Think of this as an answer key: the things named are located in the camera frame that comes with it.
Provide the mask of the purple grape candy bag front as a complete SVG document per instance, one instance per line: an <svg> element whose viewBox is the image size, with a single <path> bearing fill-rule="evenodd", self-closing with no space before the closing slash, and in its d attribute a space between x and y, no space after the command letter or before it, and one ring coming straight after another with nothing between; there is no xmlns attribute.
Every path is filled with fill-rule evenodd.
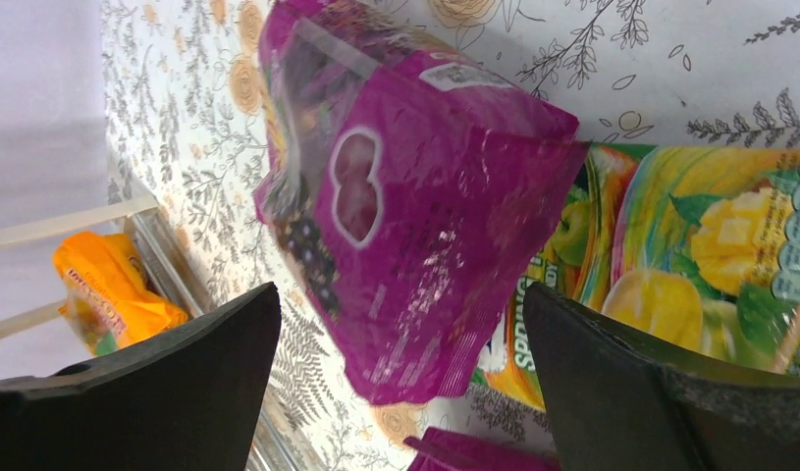
<svg viewBox="0 0 800 471"><path fill-rule="evenodd" d="M559 471L551 458L462 433L428 428L403 443L416 452L408 471Z"/></svg>

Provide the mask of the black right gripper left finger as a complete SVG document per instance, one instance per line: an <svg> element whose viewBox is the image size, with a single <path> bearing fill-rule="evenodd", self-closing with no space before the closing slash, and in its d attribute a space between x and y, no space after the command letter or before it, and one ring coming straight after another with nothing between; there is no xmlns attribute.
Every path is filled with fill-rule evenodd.
<svg viewBox="0 0 800 471"><path fill-rule="evenodd" d="M0 381L0 470L242 470L282 325L267 283L148 340Z"/></svg>

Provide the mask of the purple grape candy bag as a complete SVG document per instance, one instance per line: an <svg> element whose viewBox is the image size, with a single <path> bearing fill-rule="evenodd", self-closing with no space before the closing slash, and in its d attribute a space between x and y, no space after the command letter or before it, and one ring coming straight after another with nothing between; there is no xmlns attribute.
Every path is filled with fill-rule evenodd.
<svg viewBox="0 0 800 471"><path fill-rule="evenodd" d="M462 433L428 428L403 443L416 452L408 471L559 471L551 458Z"/></svg>
<svg viewBox="0 0 800 471"><path fill-rule="evenodd" d="M464 394L586 157L577 118L358 1L258 43L259 220L374 405Z"/></svg>

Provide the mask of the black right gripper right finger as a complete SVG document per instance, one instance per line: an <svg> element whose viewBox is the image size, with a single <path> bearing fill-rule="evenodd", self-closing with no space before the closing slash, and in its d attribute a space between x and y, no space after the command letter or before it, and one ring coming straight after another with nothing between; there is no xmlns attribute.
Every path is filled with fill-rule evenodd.
<svg viewBox="0 0 800 471"><path fill-rule="evenodd" d="M536 283L523 317L565 470L800 470L800 378L716 360Z"/></svg>

